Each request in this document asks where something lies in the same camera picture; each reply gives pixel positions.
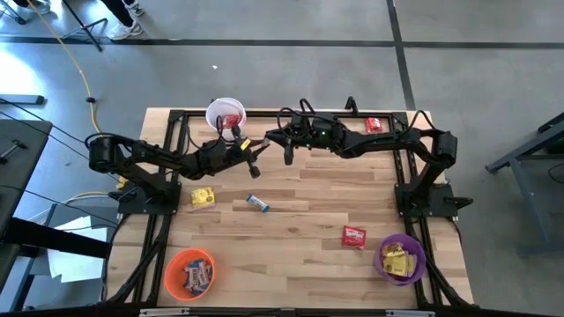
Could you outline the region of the purple plastic bucket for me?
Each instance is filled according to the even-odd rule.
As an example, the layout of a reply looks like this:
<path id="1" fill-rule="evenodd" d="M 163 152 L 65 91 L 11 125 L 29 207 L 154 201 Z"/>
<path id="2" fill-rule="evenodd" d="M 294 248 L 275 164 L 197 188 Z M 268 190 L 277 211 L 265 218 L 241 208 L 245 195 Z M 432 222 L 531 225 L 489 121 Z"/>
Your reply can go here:
<path id="1" fill-rule="evenodd" d="M 383 261 L 384 257 L 382 256 L 381 248 L 384 244 L 387 244 L 387 243 L 390 243 L 390 242 L 401 242 L 401 243 L 404 244 L 404 250 L 406 252 L 406 255 L 408 255 L 408 254 L 417 255 L 417 267 L 415 269 L 414 274 L 411 277 L 394 276 L 394 275 L 391 275 L 391 274 L 387 274 L 384 271 L 383 265 L 382 265 L 382 261 Z M 397 234 L 390 235 L 389 237 L 387 237 L 386 239 L 384 239 L 382 241 L 379 248 L 375 251 L 373 264 L 374 264 L 375 269 L 382 276 L 384 276 L 390 283 L 398 285 L 398 286 L 404 286 L 404 285 L 408 285 L 408 284 L 414 284 L 415 282 L 418 282 L 422 278 L 422 276 L 424 275 L 424 273 L 426 271 L 427 258 L 426 258 L 426 253 L 425 253 L 424 249 L 422 248 L 422 246 L 420 245 L 420 243 L 417 240 L 410 237 L 409 235 L 406 235 L 406 234 L 403 234 L 403 233 L 397 233 Z"/>

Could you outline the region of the black table crossbeam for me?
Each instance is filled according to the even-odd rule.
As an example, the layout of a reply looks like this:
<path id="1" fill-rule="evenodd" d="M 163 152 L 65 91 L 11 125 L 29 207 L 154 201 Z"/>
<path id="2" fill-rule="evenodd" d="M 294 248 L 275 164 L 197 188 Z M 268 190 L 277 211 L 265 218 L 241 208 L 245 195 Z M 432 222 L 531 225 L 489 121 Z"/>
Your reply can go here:
<path id="1" fill-rule="evenodd" d="M 102 259 L 107 257 L 110 247 L 105 238 L 96 240 L 16 217 L 7 222 L 4 230 L 0 233 L 0 241 Z"/>

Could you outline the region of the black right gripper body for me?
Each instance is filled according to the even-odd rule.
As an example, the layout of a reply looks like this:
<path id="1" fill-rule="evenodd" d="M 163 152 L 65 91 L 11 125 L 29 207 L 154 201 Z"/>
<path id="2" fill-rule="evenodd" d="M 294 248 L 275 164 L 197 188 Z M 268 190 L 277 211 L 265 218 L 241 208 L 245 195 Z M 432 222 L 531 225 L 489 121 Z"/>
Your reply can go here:
<path id="1" fill-rule="evenodd" d="M 344 124 L 336 117 L 293 115 L 284 127 L 287 166 L 293 163 L 293 150 L 299 147 L 340 151 L 344 141 Z"/>

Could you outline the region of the black tripod stand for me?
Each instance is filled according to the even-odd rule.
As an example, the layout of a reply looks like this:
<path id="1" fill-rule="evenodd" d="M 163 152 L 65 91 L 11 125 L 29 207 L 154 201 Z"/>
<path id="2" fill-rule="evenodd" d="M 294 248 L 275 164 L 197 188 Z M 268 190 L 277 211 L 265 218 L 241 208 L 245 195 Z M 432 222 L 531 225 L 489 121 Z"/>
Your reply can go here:
<path id="1" fill-rule="evenodd" d="M 26 21 L 5 0 L 0 0 L 0 5 L 4 8 L 5 15 L 12 18 L 19 25 L 26 24 Z"/>
<path id="2" fill-rule="evenodd" d="M 75 10 L 71 7 L 68 0 L 61 0 L 63 6 L 67 9 L 69 14 L 76 20 L 78 23 L 78 28 L 65 34 L 63 36 L 64 40 L 83 40 L 87 43 L 93 44 L 98 52 L 102 52 L 102 47 L 100 45 L 100 41 L 93 35 L 93 30 L 96 26 L 105 27 L 108 24 L 108 20 L 106 18 L 100 18 L 95 20 L 92 23 L 85 23 L 79 15 L 75 12 Z"/>

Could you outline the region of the grey floor bar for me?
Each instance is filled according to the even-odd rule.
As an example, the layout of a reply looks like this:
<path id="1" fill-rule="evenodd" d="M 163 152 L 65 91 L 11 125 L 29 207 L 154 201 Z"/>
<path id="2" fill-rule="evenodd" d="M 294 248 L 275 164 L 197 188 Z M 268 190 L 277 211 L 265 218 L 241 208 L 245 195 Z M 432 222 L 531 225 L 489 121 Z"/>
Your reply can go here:
<path id="1" fill-rule="evenodd" d="M 14 104 L 42 106 L 45 104 L 45 101 L 46 99 L 41 95 L 0 94 L 0 104 L 11 102 Z"/>

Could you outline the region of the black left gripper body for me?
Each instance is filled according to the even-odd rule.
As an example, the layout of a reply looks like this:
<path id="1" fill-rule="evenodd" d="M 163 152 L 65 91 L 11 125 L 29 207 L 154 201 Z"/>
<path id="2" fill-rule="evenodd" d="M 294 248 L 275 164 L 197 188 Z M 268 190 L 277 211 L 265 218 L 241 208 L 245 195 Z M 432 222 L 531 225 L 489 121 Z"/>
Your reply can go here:
<path id="1" fill-rule="evenodd" d="M 241 129 L 239 127 L 233 128 L 234 140 L 225 145 L 225 149 L 219 154 L 218 158 L 212 161 L 211 165 L 211 175 L 225 171 L 228 168 L 237 166 L 241 163 L 246 163 L 249 168 L 250 176 L 255 179 L 260 176 L 260 170 L 256 166 L 257 159 L 253 158 L 253 151 L 250 149 L 250 145 L 245 149 L 241 149 L 241 144 L 246 139 L 250 139 L 246 136 L 242 136 Z"/>

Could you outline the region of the orange plastic bucket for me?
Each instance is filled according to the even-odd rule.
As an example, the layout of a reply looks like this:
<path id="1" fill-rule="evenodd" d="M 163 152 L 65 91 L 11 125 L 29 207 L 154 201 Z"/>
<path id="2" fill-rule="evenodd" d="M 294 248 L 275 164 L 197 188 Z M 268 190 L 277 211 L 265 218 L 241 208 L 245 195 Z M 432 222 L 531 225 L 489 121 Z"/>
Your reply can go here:
<path id="1" fill-rule="evenodd" d="M 186 279 L 184 268 L 198 259 L 203 259 L 204 262 L 211 264 L 211 283 L 207 289 L 202 289 L 201 292 L 188 291 L 183 287 Z M 201 248 L 188 248 L 175 255 L 168 263 L 165 271 L 165 287 L 168 293 L 175 299 L 181 301 L 195 300 L 201 298 L 211 289 L 216 276 L 215 272 L 215 260 L 208 252 Z"/>

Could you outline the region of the dark grey side table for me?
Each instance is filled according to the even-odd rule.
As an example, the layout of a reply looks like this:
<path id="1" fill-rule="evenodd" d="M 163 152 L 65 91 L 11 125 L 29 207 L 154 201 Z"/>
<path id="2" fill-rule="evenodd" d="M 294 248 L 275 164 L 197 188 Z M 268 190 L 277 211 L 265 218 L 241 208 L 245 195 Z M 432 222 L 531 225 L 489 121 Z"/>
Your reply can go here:
<path id="1" fill-rule="evenodd" d="M 50 122 L 0 119 L 0 154 L 12 146 L 13 139 L 27 145 L 26 149 L 15 150 L 8 162 L 0 165 L 0 224 L 12 218 L 21 190 L 26 188 L 51 130 Z"/>

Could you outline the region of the dark grey metal cart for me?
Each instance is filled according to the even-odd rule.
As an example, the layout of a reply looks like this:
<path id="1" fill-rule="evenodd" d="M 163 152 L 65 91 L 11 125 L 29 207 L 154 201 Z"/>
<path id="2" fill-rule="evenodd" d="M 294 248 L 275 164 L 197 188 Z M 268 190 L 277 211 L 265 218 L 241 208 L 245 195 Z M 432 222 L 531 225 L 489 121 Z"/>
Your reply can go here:
<path id="1" fill-rule="evenodd" d="M 530 141 L 486 166 L 511 169 L 537 235 L 521 256 L 564 253 L 564 112 L 541 125 Z"/>

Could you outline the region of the white paper sheets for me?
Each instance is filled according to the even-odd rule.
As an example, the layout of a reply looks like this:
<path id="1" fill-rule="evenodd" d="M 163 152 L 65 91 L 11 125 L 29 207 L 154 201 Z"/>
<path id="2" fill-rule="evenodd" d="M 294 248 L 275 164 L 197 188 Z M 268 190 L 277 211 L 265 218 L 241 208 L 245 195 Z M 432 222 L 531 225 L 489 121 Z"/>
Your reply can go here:
<path id="1" fill-rule="evenodd" d="M 56 229 L 100 241 L 106 241 L 108 236 L 107 227 L 93 228 L 90 217 L 79 217 Z M 60 276 L 62 283 L 101 278 L 103 264 L 102 258 L 48 250 L 50 275 L 53 278 Z"/>

